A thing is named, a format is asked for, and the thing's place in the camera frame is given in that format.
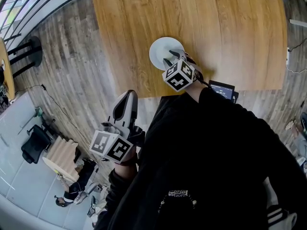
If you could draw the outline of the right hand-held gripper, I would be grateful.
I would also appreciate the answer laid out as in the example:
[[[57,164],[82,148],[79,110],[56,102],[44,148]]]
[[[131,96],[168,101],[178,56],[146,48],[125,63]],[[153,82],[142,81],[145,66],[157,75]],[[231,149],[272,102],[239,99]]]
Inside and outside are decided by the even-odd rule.
[[[171,58],[163,58],[165,72],[162,74],[164,82],[174,91],[180,92],[193,82],[203,81],[201,68],[182,49],[169,50]]]

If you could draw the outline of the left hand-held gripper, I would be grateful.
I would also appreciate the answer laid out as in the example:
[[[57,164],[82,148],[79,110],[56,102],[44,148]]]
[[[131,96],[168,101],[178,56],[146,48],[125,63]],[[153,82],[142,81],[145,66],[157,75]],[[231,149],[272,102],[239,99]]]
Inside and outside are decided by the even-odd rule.
[[[137,93],[131,90],[124,92],[117,98],[112,109],[112,117],[101,123],[95,131],[89,150],[109,161],[123,163],[128,160],[131,149],[141,148],[145,140],[145,131],[135,125]]]

